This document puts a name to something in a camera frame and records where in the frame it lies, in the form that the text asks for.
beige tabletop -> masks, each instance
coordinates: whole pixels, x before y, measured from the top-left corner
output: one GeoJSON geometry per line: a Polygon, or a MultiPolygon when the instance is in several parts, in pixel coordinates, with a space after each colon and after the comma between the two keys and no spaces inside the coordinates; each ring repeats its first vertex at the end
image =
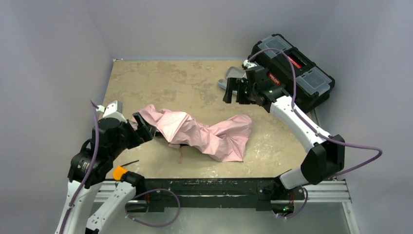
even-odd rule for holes
{"type": "Polygon", "coordinates": [[[163,138],[125,150],[114,167],[139,159],[126,169],[146,178],[274,177],[298,167],[305,151],[290,130],[257,105],[226,104],[224,90],[217,81],[230,66],[241,61],[116,61],[106,91],[104,105],[123,102],[123,115],[148,104],[190,114],[198,122],[215,124],[236,114],[249,115],[253,129],[243,162],[217,162],[196,148],[183,147],[179,153],[163,138]]]}

gray wall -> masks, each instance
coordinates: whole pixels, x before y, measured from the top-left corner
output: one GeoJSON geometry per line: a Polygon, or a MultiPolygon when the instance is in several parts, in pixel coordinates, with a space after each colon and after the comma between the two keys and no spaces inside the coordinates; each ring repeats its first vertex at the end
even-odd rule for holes
{"type": "MultiPolygon", "coordinates": [[[[412,233],[413,1],[342,0],[311,58],[336,78],[321,122],[384,155],[348,179],[362,233],[412,233]]],[[[346,149],[347,168],[375,152],[346,149]]]]}
{"type": "Polygon", "coordinates": [[[52,233],[112,61],[81,0],[0,3],[0,233],[52,233]]]}
{"type": "Polygon", "coordinates": [[[239,59],[275,32],[310,53],[338,0],[89,0],[123,59],[239,59]]]}

purple cable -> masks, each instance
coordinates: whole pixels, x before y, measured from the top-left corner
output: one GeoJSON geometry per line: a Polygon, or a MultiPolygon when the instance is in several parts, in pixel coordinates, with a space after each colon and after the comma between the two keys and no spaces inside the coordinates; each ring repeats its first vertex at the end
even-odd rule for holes
{"type": "Polygon", "coordinates": [[[359,165],[356,165],[356,166],[354,166],[354,167],[352,167],[352,168],[349,168],[349,169],[347,169],[347,170],[338,172],[337,174],[335,174],[335,175],[333,175],[333,176],[331,176],[331,177],[340,176],[340,175],[343,175],[343,174],[345,174],[345,173],[354,171],[355,169],[358,169],[358,168],[360,168],[360,167],[362,167],[362,166],[365,166],[365,165],[373,162],[374,160],[378,159],[378,158],[383,154],[383,151],[382,151],[380,148],[378,148],[378,147],[367,146],[367,145],[357,145],[357,144],[351,144],[351,143],[345,143],[345,142],[341,142],[341,141],[337,141],[337,140],[330,139],[329,137],[320,134],[320,133],[317,131],[317,129],[315,129],[309,122],[307,122],[307,121],[298,113],[298,111],[297,111],[296,109],[294,109],[294,106],[295,106],[294,101],[296,100],[296,93],[297,93],[297,79],[296,79],[296,73],[295,73],[295,71],[294,71],[294,65],[293,65],[293,63],[291,62],[290,57],[289,57],[287,54],[285,54],[284,51],[282,51],[282,50],[279,50],[279,49],[276,49],[276,48],[266,48],[266,49],[260,50],[260,51],[256,52],[255,54],[253,54],[253,55],[248,59],[248,62],[251,62],[251,61],[252,61],[257,55],[259,55],[260,53],[262,53],[262,52],[264,52],[264,51],[268,51],[268,50],[275,50],[275,51],[277,51],[277,52],[280,52],[280,53],[287,59],[288,63],[289,63],[290,66],[291,66],[291,70],[292,70],[292,72],[293,72],[293,90],[294,90],[294,91],[293,91],[293,92],[294,92],[294,93],[293,93],[293,97],[292,97],[292,99],[291,99],[291,107],[293,108],[294,113],[297,115],[297,117],[300,118],[300,119],[305,123],[305,125],[307,125],[307,126],[308,126],[316,135],[318,135],[319,137],[321,137],[321,138],[323,138],[323,139],[325,139],[325,140],[327,140],[327,141],[329,141],[329,142],[332,142],[332,143],[334,143],[334,144],[342,145],[342,146],[347,146],[347,147],[351,147],[351,148],[357,148],[357,149],[365,149],[365,150],[375,150],[375,151],[378,151],[377,155],[375,155],[373,158],[371,158],[371,159],[369,159],[369,160],[367,160],[367,161],[365,161],[365,162],[363,162],[363,163],[360,163],[359,165]]]}
{"type": "Polygon", "coordinates": [[[97,156],[97,149],[99,147],[99,125],[97,123],[97,114],[96,114],[96,104],[94,104],[91,101],[92,104],[92,109],[93,109],[93,120],[94,120],[94,134],[95,134],[95,143],[94,143],[94,151],[93,151],[93,156],[92,156],[92,160],[91,163],[88,167],[88,170],[86,171],[85,177],[83,178],[82,182],[79,184],[79,187],[76,189],[75,193],[72,196],[72,199],[69,202],[69,208],[67,209],[65,216],[62,220],[62,224],[60,226],[60,230],[59,230],[59,234],[63,234],[64,228],[66,226],[67,223],[67,219],[69,218],[70,212],[72,211],[72,208],[74,207],[73,204],[75,203],[76,197],[77,195],[80,193],[80,190],[82,190],[83,186],[85,185],[86,181],[88,180],[91,172],[92,172],[92,168],[94,166],[94,163],[96,161],[96,156],[97,156]]]}
{"type": "Polygon", "coordinates": [[[166,227],[166,226],[170,225],[171,223],[175,222],[175,220],[178,218],[179,212],[180,212],[180,210],[181,210],[181,203],[179,202],[178,196],[177,196],[174,192],[172,192],[172,191],[170,191],[170,190],[168,190],[168,189],[152,189],[152,190],[146,191],[146,192],[144,192],[144,193],[141,193],[141,194],[139,194],[139,195],[136,195],[136,196],[135,196],[134,198],[132,198],[132,199],[137,199],[137,198],[140,197],[140,196],[143,196],[143,195],[146,195],[146,194],[148,194],[148,193],[155,192],[155,191],[166,191],[166,192],[172,194],[172,195],[175,197],[176,201],[178,202],[178,211],[176,212],[175,217],[174,217],[171,221],[169,221],[169,222],[167,222],[167,223],[165,223],[165,224],[150,224],[150,223],[145,223],[145,222],[143,222],[143,221],[140,221],[140,220],[132,217],[132,216],[128,213],[128,211],[127,211],[127,209],[126,209],[126,207],[125,207],[126,217],[128,217],[129,219],[131,219],[131,220],[133,220],[133,221],[135,221],[135,222],[138,222],[138,223],[140,223],[140,224],[143,224],[143,225],[149,226],[149,227],[153,227],[153,228],[163,228],[163,227],[166,227]]]}
{"type": "Polygon", "coordinates": [[[290,215],[290,216],[278,215],[277,217],[281,217],[283,219],[293,218],[293,217],[297,216],[304,209],[304,206],[307,204],[307,201],[308,201],[308,191],[304,186],[301,186],[301,187],[305,192],[305,199],[304,199],[304,203],[302,204],[302,206],[296,212],[292,213],[292,215],[290,215]]]}

